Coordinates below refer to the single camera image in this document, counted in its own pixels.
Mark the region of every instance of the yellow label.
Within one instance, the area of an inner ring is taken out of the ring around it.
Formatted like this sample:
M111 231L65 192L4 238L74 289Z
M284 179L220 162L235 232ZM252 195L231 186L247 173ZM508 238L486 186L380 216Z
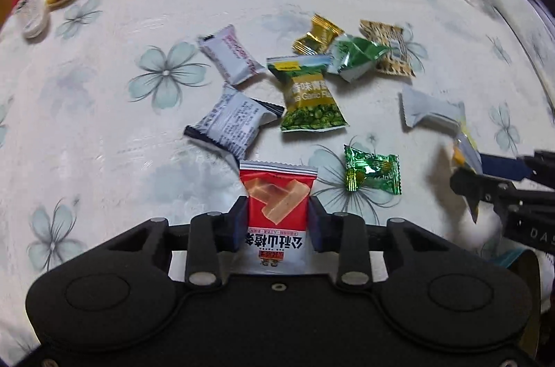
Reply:
M301 69L297 60L279 61L274 63L274 67L276 67L278 71L298 71Z
M304 74L293 77L292 80L291 89L285 95L288 111L320 104L335 104L321 74Z

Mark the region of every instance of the gold candy wrapper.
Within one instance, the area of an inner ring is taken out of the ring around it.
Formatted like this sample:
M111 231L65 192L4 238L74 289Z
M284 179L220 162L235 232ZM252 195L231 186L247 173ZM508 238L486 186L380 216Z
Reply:
M293 51L304 56L324 54L331 42L343 33L345 33L343 29L315 14L310 32L307 32L302 38L295 40Z
M415 76L401 27L361 19L360 31L368 40L391 48L378 62L376 71L396 76Z

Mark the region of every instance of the white tablecloth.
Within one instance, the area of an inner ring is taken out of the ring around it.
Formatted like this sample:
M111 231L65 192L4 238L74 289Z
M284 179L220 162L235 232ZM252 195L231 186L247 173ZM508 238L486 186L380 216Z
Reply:
M525 0L513 1L515 14L532 11ZM463 0L77 0L54 11L46 38L31 44L12 17L0 33L1 358L15 362L37 343L24 300L38 275L151 217L187 223L202 212L227 211L244 193L229 165L182 137L220 96L223 79L213 64L196 53L187 63L206 66L182 67L184 84L137 99L129 84L146 72L138 59L152 46L167 56L178 42L194 44L197 35L232 23L264 62L290 54L315 12L351 34L358 34L360 19L402 25L417 74L412 85L464 101L480 151L555 150L553 115L523 47L503 19ZM542 26L529 27L523 30L544 46L539 57L553 64L551 39ZM493 210L481 205L475 225L449 188L450 136L403 126L405 80L373 74L353 84L327 80L348 128L282 134L277 125L265 127L248 158L319 167L314 190L329 211L361 213L369 224L402 216L483 256L506 249ZM148 84L139 85L149 92ZM283 102L269 74L242 90ZM348 143L398 154L402 196L347 193ZM546 297L552 259L539 259ZM383 267L376 269L383 278ZM179 259L170 273L182 277Z

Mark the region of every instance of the brown patterned snack packet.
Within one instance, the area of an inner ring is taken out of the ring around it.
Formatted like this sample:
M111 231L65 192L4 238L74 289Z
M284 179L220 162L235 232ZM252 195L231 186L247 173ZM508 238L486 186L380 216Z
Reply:
M397 76L415 76L401 27L361 19L360 31L368 40L391 48L378 62L376 71Z

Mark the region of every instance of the shiny green candy wrapper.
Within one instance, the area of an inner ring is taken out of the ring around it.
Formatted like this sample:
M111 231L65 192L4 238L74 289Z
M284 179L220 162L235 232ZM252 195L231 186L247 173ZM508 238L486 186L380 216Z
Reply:
M345 163L348 191L364 185L393 195L401 194L399 157L395 154L370 154L345 145Z
M333 60L327 72L339 74L347 82L352 82L368 70L375 69L378 61L390 50L388 46L365 38L339 35L328 50Z

